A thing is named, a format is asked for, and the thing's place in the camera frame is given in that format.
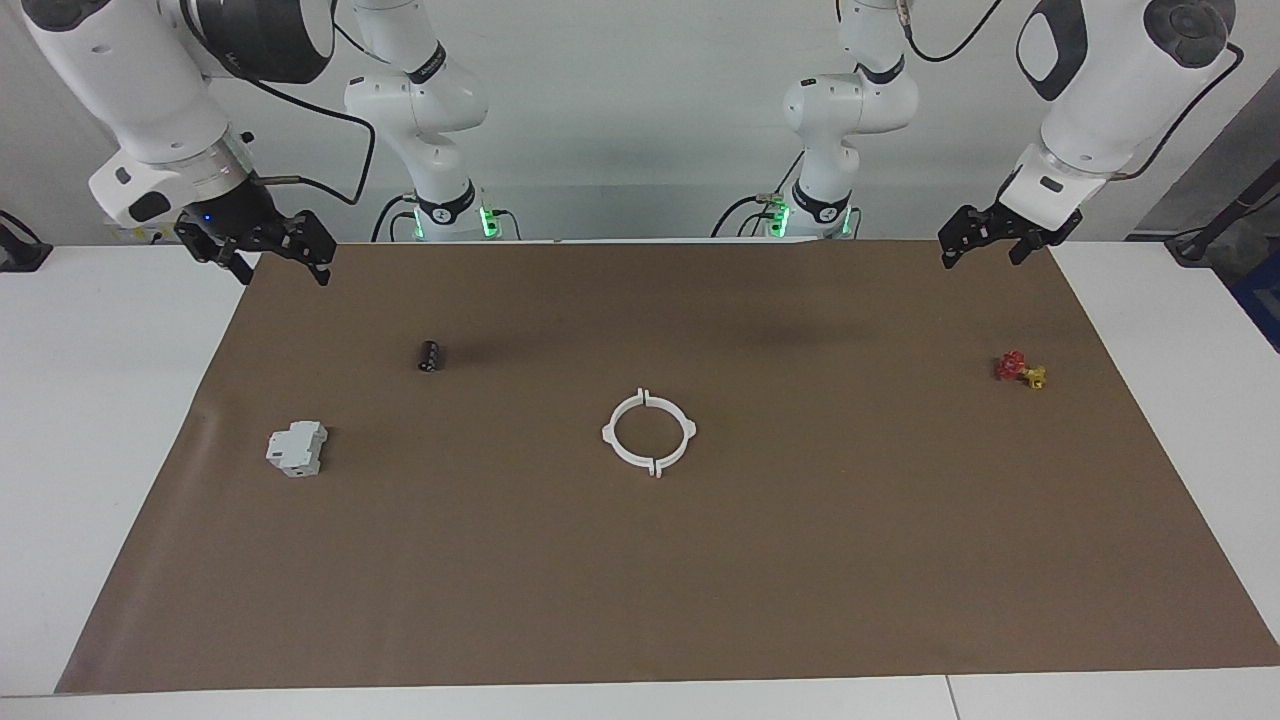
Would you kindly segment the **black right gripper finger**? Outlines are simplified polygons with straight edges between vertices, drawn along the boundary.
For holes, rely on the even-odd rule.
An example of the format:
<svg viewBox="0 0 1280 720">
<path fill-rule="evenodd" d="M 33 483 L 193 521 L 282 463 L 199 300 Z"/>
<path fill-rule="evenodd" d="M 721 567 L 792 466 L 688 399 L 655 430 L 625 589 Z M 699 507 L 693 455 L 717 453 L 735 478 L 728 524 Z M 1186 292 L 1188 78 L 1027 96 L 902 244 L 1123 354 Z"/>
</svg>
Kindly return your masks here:
<svg viewBox="0 0 1280 720">
<path fill-rule="evenodd" d="M 207 249 L 206 255 L 210 263 L 229 272 L 242 286 L 248 286 L 252 282 L 253 268 L 234 246 L 214 243 Z"/>
<path fill-rule="evenodd" d="M 294 260 L 303 264 L 321 287 L 332 278 L 337 242 L 314 211 L 294 215 Z"/>
</svg>

